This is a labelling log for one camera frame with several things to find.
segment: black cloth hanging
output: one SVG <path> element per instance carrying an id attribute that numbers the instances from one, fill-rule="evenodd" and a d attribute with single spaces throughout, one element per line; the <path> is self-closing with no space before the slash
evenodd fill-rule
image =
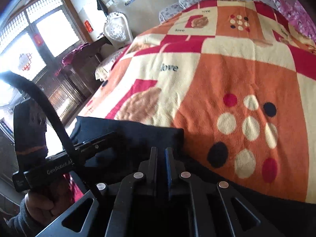
<path id="1" fill-rule="evenodd" d="M 102 0 L 97 0 L 97 5 L 98 5 L 98 10 L 99 11 L 103 11 L 104 15 L 107 16 L 107 6 L 104 4 L 104 2 Z"/>

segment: hand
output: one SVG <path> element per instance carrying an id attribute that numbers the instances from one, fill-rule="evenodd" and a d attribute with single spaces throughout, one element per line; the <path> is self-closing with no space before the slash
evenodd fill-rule
<path id="1" fill-rule="evenodd" d="M 73 204 L 72 192 L 64 177 L 51 183 L 49 190 L 53 201 L 34 191 L 30 191 L 24 198 L 30 216 L 44 226 L 49 225 Z"/>

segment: navy dot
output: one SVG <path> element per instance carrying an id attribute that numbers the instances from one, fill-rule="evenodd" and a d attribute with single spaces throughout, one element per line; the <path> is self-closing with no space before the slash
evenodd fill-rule
<path id="1" fill-rule="evenodd" d="M 266 102 L 263 105 L 263 109 L 264 109 L 264 112 L 271 118 L 277 114 L 276 113 L 277 109 L 276 109 L 275 105 L 271 102 Z"/>
<path id="2" fill-rule="evenodd" d="M 219 141 L 215 143 L 207 155 L 207 161 L 214 168 L 222 167 L 228 158 L 228 149 L 225 143 Z"/>

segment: window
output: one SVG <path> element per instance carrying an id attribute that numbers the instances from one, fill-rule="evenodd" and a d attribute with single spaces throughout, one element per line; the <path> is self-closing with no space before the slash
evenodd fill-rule
<path id="1" fill-rule="evenodd" d="M 46 66 L 30 35 L 22 35 L 0 56 L 1 71 L 12 71 L 33 80 Z"/>
<path id="2" fill-rule="evenodd" d="M 26 27 L 28 22 L 24 11 L 17 15 L 0 33 L 0 53 L 18 36 Z"/>
<path id="3" fill-rule="evenodd" d="M 79 41 L 62 10 L 49 15 L 36 26 L 54 57 Z"/>
<path id="4" fill-rule="evenodd" d="M 58 6 L 63 5 L 61 0 L 39 0 L 36 3 L 32 4 L 26 8 L 27 16 L 30 20 L 30 23 L 33 23 L 41 16 L 52 11 Z"/>

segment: bedspread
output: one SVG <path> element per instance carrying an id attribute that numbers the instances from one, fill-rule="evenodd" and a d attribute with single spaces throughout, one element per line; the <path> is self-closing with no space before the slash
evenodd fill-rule
<path id="1" fill-rule="evenodd" d="M 183 128 L 217 174 L 316 203 L 315 52 L 262 2 L 201 1 L 136 37 L 80 115 Z"/>

